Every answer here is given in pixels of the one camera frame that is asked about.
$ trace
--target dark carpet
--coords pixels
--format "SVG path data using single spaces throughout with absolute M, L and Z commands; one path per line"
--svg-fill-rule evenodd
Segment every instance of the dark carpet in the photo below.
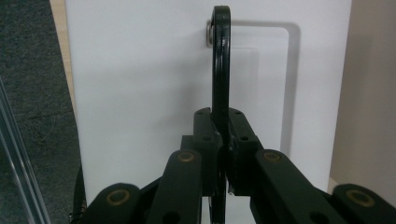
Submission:
M 3 1 L 0 11 L 0 76 L 51 222 L 68 223 L 80 156 L 50 1 Z M 2 147 L 0 223 L 27 223 Z

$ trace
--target white backdrop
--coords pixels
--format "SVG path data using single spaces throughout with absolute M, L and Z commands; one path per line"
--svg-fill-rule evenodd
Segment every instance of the white backdrop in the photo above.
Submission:
M 66 1 L 88 203 L 114 183 L 143 188 L 161 176 L 193 113 L 211 106 L 205 32 L 217 5 L 232 15 L 231 107 L 326 190 L 350 4 Z M 228 208 L 227 223 L 254 222 L 248 199 Z

